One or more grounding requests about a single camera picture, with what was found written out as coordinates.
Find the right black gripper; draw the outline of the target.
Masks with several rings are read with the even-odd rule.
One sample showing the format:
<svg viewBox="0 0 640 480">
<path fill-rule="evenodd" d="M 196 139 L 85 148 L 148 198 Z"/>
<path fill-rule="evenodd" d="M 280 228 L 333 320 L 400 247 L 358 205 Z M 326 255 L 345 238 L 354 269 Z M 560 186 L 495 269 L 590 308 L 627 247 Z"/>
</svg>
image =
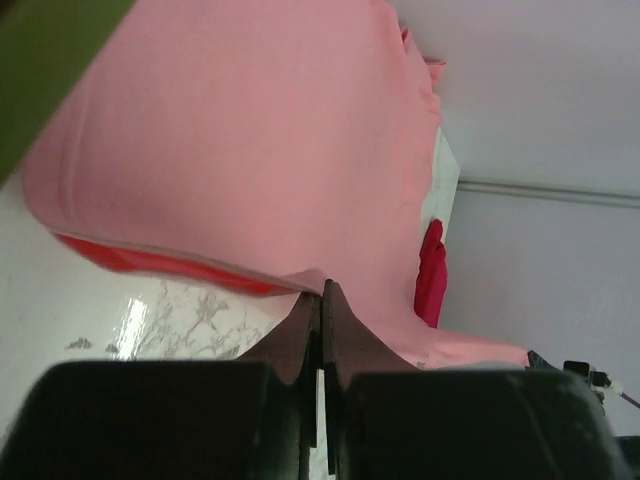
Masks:
<svg viewBox="0 0 640 480">
<path fill-rule="evenodd" d="M 554 371 L 555 366 L 546 361 L 539 353 L 530 350 L 527 353 L 528 365 L 526 370 L 542 370 L 542 371 Z"/>
</svg>

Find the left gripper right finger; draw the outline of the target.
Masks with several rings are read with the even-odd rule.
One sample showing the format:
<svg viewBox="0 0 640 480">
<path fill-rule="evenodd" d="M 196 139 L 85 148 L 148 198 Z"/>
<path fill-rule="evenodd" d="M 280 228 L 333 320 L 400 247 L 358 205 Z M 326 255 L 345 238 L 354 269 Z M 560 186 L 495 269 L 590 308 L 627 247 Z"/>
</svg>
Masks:
<svg viewBox="0 0 640 480">
<path fill-rule="evenodd" d="M 358 409 L 348 402 L 360 375 L 416 372 L 356 316 L 339 283 L 328 280 L 320 314 L 328 470 L 338 479 L 363 479 L 366 448 Z"/>
</svg>

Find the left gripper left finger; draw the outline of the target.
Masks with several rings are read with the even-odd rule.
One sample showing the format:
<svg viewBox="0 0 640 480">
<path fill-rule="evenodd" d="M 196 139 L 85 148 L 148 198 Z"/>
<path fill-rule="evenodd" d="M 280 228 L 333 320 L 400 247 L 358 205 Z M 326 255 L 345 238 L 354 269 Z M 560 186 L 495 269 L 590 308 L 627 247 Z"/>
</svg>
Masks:
<svg viewBox="0 0 640 480">
<path fill-rule="evenodd" d="M 320 297 L 303 293 L 289 314 L 237 358 L 264 367 L 253 479 L 307 479 L 317 446 Z"/>
</svg>

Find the light pink t shirt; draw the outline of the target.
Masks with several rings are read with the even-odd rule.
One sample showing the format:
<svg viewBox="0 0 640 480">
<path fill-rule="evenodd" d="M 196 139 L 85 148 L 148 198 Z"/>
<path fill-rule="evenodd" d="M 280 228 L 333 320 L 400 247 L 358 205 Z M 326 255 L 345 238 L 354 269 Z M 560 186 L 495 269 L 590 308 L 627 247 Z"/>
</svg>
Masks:
<svg viewBox="0 0 640 480">
<path fill-rule="evenodd" d="M 444 67 L 385 1 L 139 1 L 24 158 L 25 201 L 74 239 L 334 280 L 427 368 L 526 365 L 414 310 Z"/>
</svg>

